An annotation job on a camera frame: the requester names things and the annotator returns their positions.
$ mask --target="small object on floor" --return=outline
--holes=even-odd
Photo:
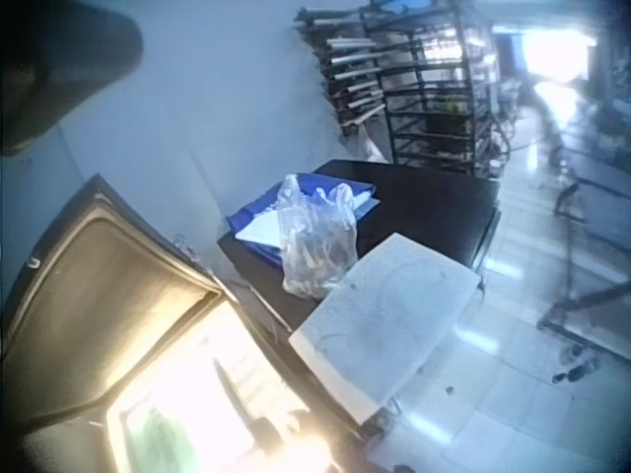
[[[554,375],[552,377],[552,384],[556,384],[558,382],[561,382],[563,379],[565,379],[568,375],[566,375],[564,372],[560,372],[556,375]]]
[[[565,347],[559,354],[559,363],[564,367],[572,365],[579,359],[584,350],[584,347],[576,343]]]
[[[564,379],[567,379],[570,382],[576,382],[583,379],[586,375],[591,372],[595,372],[598,368],[600,368],[600,360],[596,357],[590,358],[586,362],[581,365],[578,365],[575,368],[572,368],[568,372],[560,372],[552,377],[552,383],[556,384],[561,382]]]
[[[591,358],[584,362],[582,365],[578,365],[577,367],[569,370],[568,381],[576,382],[580,379],[583,379],[586,375],[590,374],[591,372],[595,372],[598,368],[600,368],[600,361],[598,360],[598,358]]]

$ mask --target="blue cloth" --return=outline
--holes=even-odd
[[[298,183],[300,190],[306,195],[313,195],[316,189],[321,188],[325,194],[328,194],[334,187],[339,184],[346,183],[351,187],[353,195],[357,196],[366,191],[370,191],[371,195],[375,193],[375,186],[365,182],[356,182],[354,180],[338,179],[337,177],[330,177],[323,174],[315,173],[299,173]],[[247,227],[254,217],[274,209],[277,204],[278,191],[282,182],[277,183],[259,198],[250,202],[242,207],[242,209],[236,214],[228,217],[228,225],[234,234],[240,232]],[[360,209],[356,209],[355,216],[357,220],[366,215],[370,209],[377,204],[377,201],[371,199],[367,204],[363,205]],[[282,266],[282,260],[280,256],[280,250],[273,246],[265,244],[252,243],[249,241],[243,241],[243,244],[252,251],[256,252],[270,263]]]

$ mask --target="white wall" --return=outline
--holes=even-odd
[[[54,194],[58,204],[76,190],[58,178],[68,164],[80,181],[101,173],[166,238],[184,235],[209,262],[226,215],[289,172],[347,157],[315,58],[292,27],[305,0],[87,3],[115,8],[138,23],[142,63],[27,151],[35,164],[20,170],[20,184],[3,193],[22,216],[32,209],[45,214],[36,224],[22,222],[33,235],[22,246],[32,247],[60,209],[38,208],[33,193]],[[362,2],[311,3],[340,8]],[[19,168],[22,160],[5,163]],[[5,227],[17,225],[12,219]],[[27,254],[21,250],[16,259]],[[5,278],[5,288],[11,282]]]

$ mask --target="tiled floor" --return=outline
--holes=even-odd
[[[524,116],[514,146],[539,134],[534,112]],[[372,461],[418,473],[596,473],[619,465],[631,434],[631,370],[601,355],[598,371],[553,384],[568,369],[559,354],[569,342],[535,327],[566,277],[567,228],[552,215],[558,174],[537,143],[514,153],[501,179],[503,217],[486,263],[486,295],[400,391],[402,415],[368,452]],[[623,259],[580,231],[575,241],[578,291],[625,277]],[[617,303],[570,324],[631,353],[625,311],[631,305]]]

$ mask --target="black table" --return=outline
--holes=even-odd
[[[380,204],[358,223],[360,258],[398,233],[475,271],[481,267],[500,218],[498,182],[437,169],[340,160],[315,172],[377,187]],[[247,249],[232,233],[222,236],[219,246],[290,330],[296,330],[316,308],[316,301],[286,293],[282,269]]]

